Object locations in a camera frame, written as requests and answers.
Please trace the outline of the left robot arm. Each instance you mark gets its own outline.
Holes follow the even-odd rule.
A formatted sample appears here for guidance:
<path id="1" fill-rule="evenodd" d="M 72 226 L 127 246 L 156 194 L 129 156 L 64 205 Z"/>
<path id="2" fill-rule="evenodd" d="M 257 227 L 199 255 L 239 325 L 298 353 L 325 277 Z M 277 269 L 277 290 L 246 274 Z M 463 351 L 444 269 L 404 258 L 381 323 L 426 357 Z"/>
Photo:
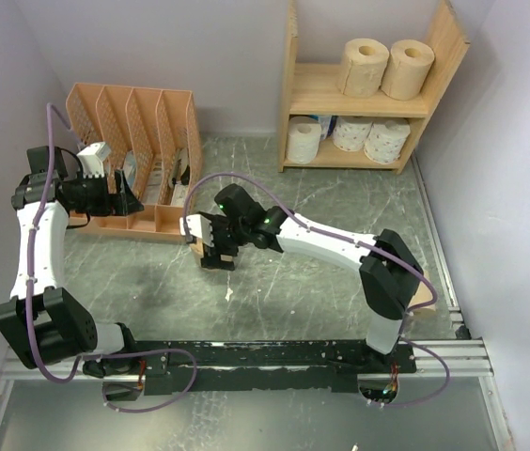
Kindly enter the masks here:
<path id="1" fill-rule="evenodd" d="M 73 178 L 64 152 L 47 146 L 27 151 L 30 172 L 11 198 L 20 256 L 9 300 L 0 304 L 0 333 L 29 369 L 75 359 L 85 361 L 84 372 L 93 377 L 127 375 L 140 362 L 133 334 L 120 322 L 97 323 L 65 289 L 64 239 L 72 228 L 71 213 L 126 217 L 144 207 L 121 170 L 114 172 L 116 190 L 109 191 L 106 143 L 74 154 Z"/>

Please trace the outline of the white patterned roll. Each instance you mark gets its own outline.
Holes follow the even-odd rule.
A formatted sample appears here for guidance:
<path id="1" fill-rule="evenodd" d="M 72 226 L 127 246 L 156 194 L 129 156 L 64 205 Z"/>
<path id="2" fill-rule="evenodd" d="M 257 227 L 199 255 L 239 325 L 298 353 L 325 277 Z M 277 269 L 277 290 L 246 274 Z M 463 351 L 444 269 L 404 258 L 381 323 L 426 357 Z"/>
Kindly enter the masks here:
<path id="1" fill-rule="evenodd" d="M 365 154 L 375 163 L 393 163 L 398 159 L 410 133 L 411 127 L 405 118 L 376 118 L 365 141 Z"/>
<path id="2" fill-rule="evenodd" d="M 338 117 L 332 132 L 332 142 L 346 152 L 363 150 L 372 124 L 371 117 Z"/>

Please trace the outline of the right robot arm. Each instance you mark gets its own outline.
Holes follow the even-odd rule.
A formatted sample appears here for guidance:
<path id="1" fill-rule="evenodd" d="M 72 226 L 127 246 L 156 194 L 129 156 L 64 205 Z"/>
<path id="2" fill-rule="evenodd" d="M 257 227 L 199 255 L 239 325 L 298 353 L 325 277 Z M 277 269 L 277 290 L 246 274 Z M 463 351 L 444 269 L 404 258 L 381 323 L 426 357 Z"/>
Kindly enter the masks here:
<path id="1" fill-rule="evenodd" d="M 365 367 L 377 374 L 396 360 L 394 348 L 423 270 L 398 233 L 349 233 L 308 220 L 280 205 L 264 209 L 240 185 L 230 184 L 215 196 L 220 212 L 199 212 L 180 223 L 202 244 L 200 265 L 235 269 L 239 249 L 252 244 L 280 254 L 317 258 L 358 274 L 373 312 L 363 351 Z"/>

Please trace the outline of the brown roll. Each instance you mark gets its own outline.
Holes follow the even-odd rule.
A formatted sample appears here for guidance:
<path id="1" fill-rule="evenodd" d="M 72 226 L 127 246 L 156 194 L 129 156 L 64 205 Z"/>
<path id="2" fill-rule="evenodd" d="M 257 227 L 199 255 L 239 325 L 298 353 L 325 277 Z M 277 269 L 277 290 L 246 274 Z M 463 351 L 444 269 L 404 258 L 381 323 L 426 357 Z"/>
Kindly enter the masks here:
<path id="1" fill-rule="evenodd" d="M 198 266 L 205 270 L 234 271 L 234 258 L 238 255 L 238 248 L 210 247 L 202 241 L 190 245 Z"/>
<path id="2" fill-rule="evenodd" d="M 414 39 L 395 42 L 382 77 L 381 90 L 398 101 L 415 98 L 426 81 L 435 53 L 425 43 Z"/>
<path id="3" fill-rule="evenodd" d="M 345 44 L 336 87 L 353 98 L 369 98 L 382 84 L 388 49 L 375 39 L 352 39 Z"/>
<path id="4" fill-rule="evenodd" d="M 409 307 L 413 309 L 412 314 L 419 318 L 435 316 L 437 314 L 436 304 L 424 306 L 424 303 L 431 300 L 432 293 L 429 288 L 423 282 L 420 282 L 409 304 Z"/>

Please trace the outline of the white patterned roll front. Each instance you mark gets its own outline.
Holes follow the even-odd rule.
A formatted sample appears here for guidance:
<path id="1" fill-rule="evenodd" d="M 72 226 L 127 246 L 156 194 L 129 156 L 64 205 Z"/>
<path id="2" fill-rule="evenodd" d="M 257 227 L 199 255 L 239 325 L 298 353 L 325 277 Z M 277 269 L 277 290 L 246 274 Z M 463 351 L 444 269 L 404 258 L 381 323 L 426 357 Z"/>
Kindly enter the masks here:
<path id="1" fill-rule="evenodd" d="M 411 127 L 405 118 L 376 118 L 365 141 L 365 154 L 375 163 L 393 163 L 398 159 L 410 133 Z"/>

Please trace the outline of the plain white roll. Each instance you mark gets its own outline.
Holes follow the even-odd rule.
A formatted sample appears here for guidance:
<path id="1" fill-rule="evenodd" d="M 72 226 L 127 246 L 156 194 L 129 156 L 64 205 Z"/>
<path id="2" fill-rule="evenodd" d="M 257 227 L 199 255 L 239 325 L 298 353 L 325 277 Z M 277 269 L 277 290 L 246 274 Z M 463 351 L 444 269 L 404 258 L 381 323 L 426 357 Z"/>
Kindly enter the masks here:
<path id="1" fill-rule="evenodd" d="M 292 163 L 311 163 L 318 153 L 321 126 L 312 117 L 296 116 L 288 123 L 287 158 Z"/>

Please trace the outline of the blue white roll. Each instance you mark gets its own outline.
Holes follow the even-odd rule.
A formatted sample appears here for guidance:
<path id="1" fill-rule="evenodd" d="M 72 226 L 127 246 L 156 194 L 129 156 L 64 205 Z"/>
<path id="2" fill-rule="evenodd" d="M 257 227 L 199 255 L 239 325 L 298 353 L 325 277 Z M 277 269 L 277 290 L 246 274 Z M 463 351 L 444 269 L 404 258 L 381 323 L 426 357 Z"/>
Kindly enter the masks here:
<path id="1" fill-rule="evenodd" d="M 321 141 L 331 136 L 334 130 L 335 124 L 336 124 L 336 120 L 337 120 L 336 115 L 306 115 L 306 117 L 312 118 L 319 123 L 321 127 L 321 131 L 320 131 Z"/>

